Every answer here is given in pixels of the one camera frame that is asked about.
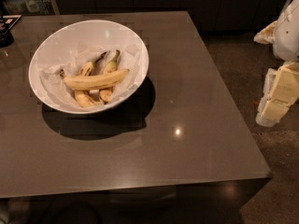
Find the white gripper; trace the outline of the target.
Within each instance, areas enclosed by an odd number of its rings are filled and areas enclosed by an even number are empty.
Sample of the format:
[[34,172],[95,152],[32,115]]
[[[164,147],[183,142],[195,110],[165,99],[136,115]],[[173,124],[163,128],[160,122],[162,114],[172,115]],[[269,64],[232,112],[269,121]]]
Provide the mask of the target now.
[[292,0],[276,21],[271,22],[253,41],[271,44],[273,53],[285,62],[278,70],[269,68],[258,105],[256,122],[273,127],[299,99],[299,0]]

